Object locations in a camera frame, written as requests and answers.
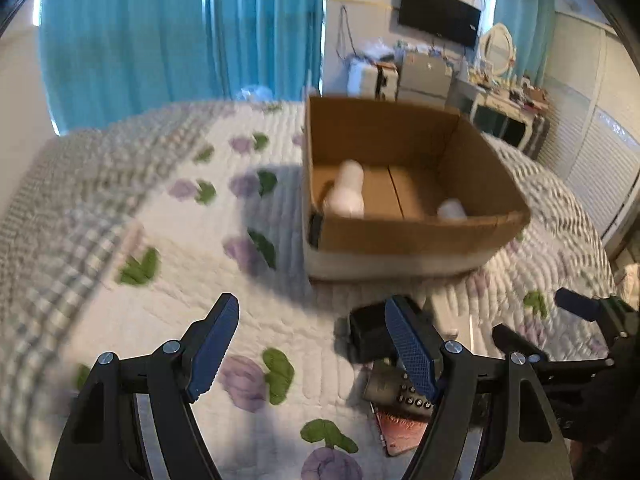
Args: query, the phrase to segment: open brown box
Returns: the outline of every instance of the open brown box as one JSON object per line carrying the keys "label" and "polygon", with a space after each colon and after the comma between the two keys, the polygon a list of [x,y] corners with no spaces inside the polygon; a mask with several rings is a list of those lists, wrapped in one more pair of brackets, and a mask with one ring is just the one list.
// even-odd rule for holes
{"label": "open brown box", "polygon": [[[529,223],[511,175],[456,111],[347,97],[308,99],[303,228],[310,276],[352,280],[457,274]],[[344,160],[364,168],[365,217],[322,212]],[[468,219],[436,216],[457,198]]]}

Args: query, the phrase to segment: white bottle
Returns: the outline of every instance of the white bottle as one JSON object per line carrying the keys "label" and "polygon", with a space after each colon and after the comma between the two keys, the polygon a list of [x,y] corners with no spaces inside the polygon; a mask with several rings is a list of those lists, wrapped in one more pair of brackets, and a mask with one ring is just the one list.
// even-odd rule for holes
{"label": "white bottle", "polygon": [[362,218],[364,216],[363,181],[362,166],[355,160],[345,160],[340,165],[334,186],[324,199],[324,210],[348,218]]}

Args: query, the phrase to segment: textured blue pad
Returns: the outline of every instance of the textured blue pad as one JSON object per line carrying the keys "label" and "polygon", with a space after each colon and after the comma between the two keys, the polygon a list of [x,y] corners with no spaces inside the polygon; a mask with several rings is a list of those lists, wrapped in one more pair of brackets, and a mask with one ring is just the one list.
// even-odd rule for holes
{"label": "textured blue pad", "polygon": [[431,402],[438,399],[433,361],[394,300],[385,303],[386,329],[415,389]]}
{"label": "textured blue pad", "polygon": [[231,296],[193,358],[191,382],[187,386],[187,393],[193,402],[198,400],[200,394],[208,392],[213,384],[222,358],[238,327],[239,318],[238,300]]}

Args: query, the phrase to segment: hanging cord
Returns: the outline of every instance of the hanging cord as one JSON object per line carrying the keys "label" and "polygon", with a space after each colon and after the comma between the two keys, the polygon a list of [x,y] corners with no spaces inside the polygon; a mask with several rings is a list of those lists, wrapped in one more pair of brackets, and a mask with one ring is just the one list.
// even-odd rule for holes
{"label": "hanging cord", "polygon": [[358,54],[356,54],[356,49],[353,46],[353,36],[351,35],[351,27],[349,26],[349,13],[347,12],[347,7],[343,5],[340,7],[340,19],[338,20],[338,38],[335,40],[335,53],[342,61],[347,59],[347,57],[351,57],[350,54],[349,56],[347,56],[347,54],[344,52],[346,49],[344,40],[344,23],[346,23],[347,25],[347,34],[349,35],[349,42],[351,43],[351,50],[353,50],[353,55],[355,57],[358,57]]}

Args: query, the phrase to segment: bed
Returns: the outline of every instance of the bed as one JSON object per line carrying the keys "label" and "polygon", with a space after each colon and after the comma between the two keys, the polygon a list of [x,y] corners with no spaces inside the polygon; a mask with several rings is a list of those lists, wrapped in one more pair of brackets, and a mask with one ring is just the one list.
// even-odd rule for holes
{"label": "bed", "polygon": [[[597,232],[558,179],[490,137],[532,221],[485,266],[449,280],[311,285],[302,123],[301,104],[176,104],[55,139],[40,154],[0,226],[0,432],[36,479],[48,478],[79,365],[106,350],[151,352],[222,292],[238,297],[240,324],[193,409],[225,479],[321,478],[316,463],[345,480],[402,476],[411,454],[386,457],[341,322],[390,294],[444,298],[470,320],[477,354],[500,355],[490,336],[499,322],[556,360],[606,354],[597,327],[553,301],[560,286],[613,290]],[[274,366],[290,373],[274,381],[265,375]],[[357,451],[304,440],[318,418]]]}

